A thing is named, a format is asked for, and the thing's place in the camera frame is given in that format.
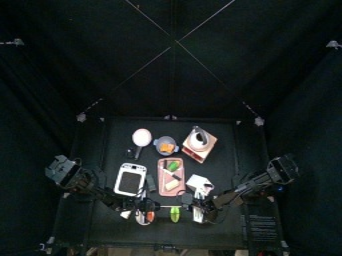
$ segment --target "black wall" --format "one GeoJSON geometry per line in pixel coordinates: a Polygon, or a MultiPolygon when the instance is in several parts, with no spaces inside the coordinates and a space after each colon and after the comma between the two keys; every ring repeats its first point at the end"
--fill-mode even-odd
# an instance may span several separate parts
{"type": "Polygon", "coordinates": [[[302,177],[282,200],[285,232],[302,255],[342,254],[342,51],[332,50],[268,123],[276,156],[293,152],[302,177]]]}
{"type": "Polygon", "coordinates": [[[281,204],[290,246],[341,255],[342,49],[325,47],[341,13],[340,0],[2,1],[0,42],[26,43],[0,45],[2,248],[49,239],[45,167],[105,99],[87,114],[261,115],[270,155],[293,152],[302,170],[281,204]]]}

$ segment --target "small white object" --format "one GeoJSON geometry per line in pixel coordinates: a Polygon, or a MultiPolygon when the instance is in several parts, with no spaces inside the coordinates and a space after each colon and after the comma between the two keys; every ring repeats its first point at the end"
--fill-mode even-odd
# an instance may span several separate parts
{"type": "Polygon", "coordinates": [[[121,216],[122,216],[125,219],[129,220],[129,218],[130,218],[130,216],[131,216],[131,212],[133,212],[133,211],[125,211],[125,212],[122,212],[121,216]]]}
{"type": "Polygon", "coordinates": [[[178,180],[173,180],[166,184],[166,190],[172,191],[174,188],[177,188],[180,186],[180,181],[178,180]]]}
{"type": "Polygon", "coordinates": [[[264,126],[265,120],[264,120],[261,117],[257,117],[257,118],[254,119],[254,123],[256,123],[257,126],[264,126]]]}
{"type": "Polygon", "coordinates": [[[204,223],[204,213],[200,207],[193,206],[193,220],[198,223],[204,223]]]}
{"type": "Polygon", "coordinates": [[[81,113],[81,114],[77,116],[77,119],[78,119],[79,122],[83,123],[83,122],[87,120],[86,114],[85,114],[85,113],[81,113]]]}
{"type": "Polygon", "coordinates": [[[186,184],[193,191],[198,191],[206,196],[209,195],[210,191],[214,189],[214,185],[209,181],[209,179],[197,174],[193,174],[186,184]]]}
{"type": "Polygon", "coordinates": [[[63,198],[66,199],[66,198],[69,198],[69,196],[70,196],[70,193],[66,192],[66,193],[63,194],[63,198]]]}
{"type": "Polygon", "coordinates": [[[268,199],[272,203],[274,203],[274,197],[273,196],[268,196],[268,199]]]}

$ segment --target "black object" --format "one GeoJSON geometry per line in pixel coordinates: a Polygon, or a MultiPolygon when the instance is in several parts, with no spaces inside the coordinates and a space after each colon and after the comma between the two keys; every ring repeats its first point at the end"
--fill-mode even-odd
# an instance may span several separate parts
{"type": "Polygon", "coordinates": [[[274,184],[286,185],[298,177],[298,167],[293,160],[293,155],[288,154],[274,158],[265,173],[242,183],[234,190],[225,191],[217,198],[202,203],[209,221],[216,221],[218,214],[213,214],[213,212],[218,212],[224,205],[233,203],[241,205],[244,203],[242,196],[258,192],[274,184]]]}
{"type": "Polygon", "coordinates": [[[193,200],[194,200],[194,196],[193,194],[190,193],[185,193],[182,196],[181,196],[181,202],[182,202],[182,205],[185,207],[188,207],[189,205],[193,204],[193,200]]]}
{"type": "Polygon", "coordinates": [[[110,188],[103,189],[97,186],[97,178],[93,172],[82,168],[75,161],[69,160],[63,155],[55,157],[55,161],[46,168],[46,175],[63,189],[94,195],[115,211],[142,210],[146,209],[147,203],[149,205],[159,205],[159,207],[154,208],[161,209],[161,204],[151,199],[141,203],[138,198],[119,196],[110,188]]]}
{"type": "Polygon", "coordinates": [[[129,148],[126,150],[126,157],[133,159],[135,157],[135,149],[134,148],[129,148]]]}
{"type": "Polygon", "coordinates": [[[146,181],[147,181],[147,186],[149,186],[150,192],[157,191],[155,180],[154,180],[154,176],[151,174],[146,175],[146,181]]]}
{"type": "Polygon", "coordinates": [[[202,145],[206,145],[209,143],[209,141],[208,141],[204,129],[201,127],[198,127],[198,126],[194,126],[193,128],[194,128],[196,132],[200,133],[198,134],[198,136],[200,136],[198,140],[202,141],[202,145]]]}

